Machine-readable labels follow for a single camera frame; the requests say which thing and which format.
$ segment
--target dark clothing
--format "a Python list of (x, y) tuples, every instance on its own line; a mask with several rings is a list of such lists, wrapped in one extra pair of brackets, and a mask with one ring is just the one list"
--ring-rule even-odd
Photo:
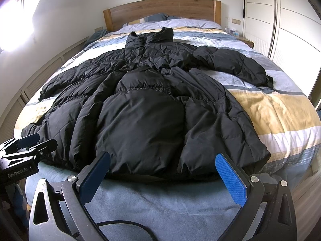
[(216, 154), (226, 152), (248, 173), (258, 172), (270, 153), (233, 95), (200, 67), (272, 87), (262, 66), (236, 51), (173, 42), (171, 28), (132, 32), (124, 49), (47, 83), (40, 100), (64, 91), (22, 136), (54, 138), (58, 148), (46, 161), (74, 170), (107, 151), (114, 175), (206, 178), (217, 173)]

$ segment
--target blue blanket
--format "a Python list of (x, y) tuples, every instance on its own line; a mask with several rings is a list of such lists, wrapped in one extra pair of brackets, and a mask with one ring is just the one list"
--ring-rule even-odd
[[(39, 163), (39, 172), (27, 178), (26, 195), (32, 204), (38, 180), (63, 181), (71, 171)], [(275, 182), (267, 174), (260, 175), (266, 182)], [(149, 227), (159, 241), (217, 240), (231, 223), (240, 206), (232, 200), (221, 180), (199, 183), (133, 183), (103, 180), (86, 209), (96, 223), (109, 220), (134, 221)], [(264, 204), (244, 240), (253, 236), (262, 217)], [(76, 228), (67, 215), (72, 231)], [(151, 241), (137, 226), (116, 224), (101, 227), (111, 241)]]

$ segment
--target screw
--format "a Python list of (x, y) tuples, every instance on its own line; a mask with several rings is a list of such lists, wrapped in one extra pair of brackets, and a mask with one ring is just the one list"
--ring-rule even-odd
[(73, 181), (76, 180), (76, 176), (75, 176), (75, 175), (71, 175), (71, 176), (69, 176), (69, 177), (67, 178), (67, 180), (68, 180), (69, 182), (73, 182)]
[(254, 183), (257, 183), (257, 182), (259, 182), (259, 178), (256, 177), (256, 176), (252, 176), (251, 177), (251, 181), (254, 182)]
[(288, 183), (285, 180), (281, 180), (281, 185), (286, 187), (288, 185)]
[(38, 184), (43, 185), (45, 182), (46, 182), (46, 179), (42, 178), (41, 180), (39, 180)]

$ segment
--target white sliding wardrobe door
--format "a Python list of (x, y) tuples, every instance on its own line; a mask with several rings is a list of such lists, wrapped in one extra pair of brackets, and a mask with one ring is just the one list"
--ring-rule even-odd
[(268, 57), (273, 36), (274, 0), (245, 0), (244, 36), (254, 49)]
[(321, 67), (321, 21), (307, 0), (280, 0), (271, 59), (309, 96)]

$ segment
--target wooden headboard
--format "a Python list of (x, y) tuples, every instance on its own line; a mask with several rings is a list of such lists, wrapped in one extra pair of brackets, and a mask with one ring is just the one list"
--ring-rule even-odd
[(221, 24), (221, 2), (216, 0), (143, 0), (106, 9), (103, 13), (109, 31), (117, 31), (124, 23), (156, 13)]

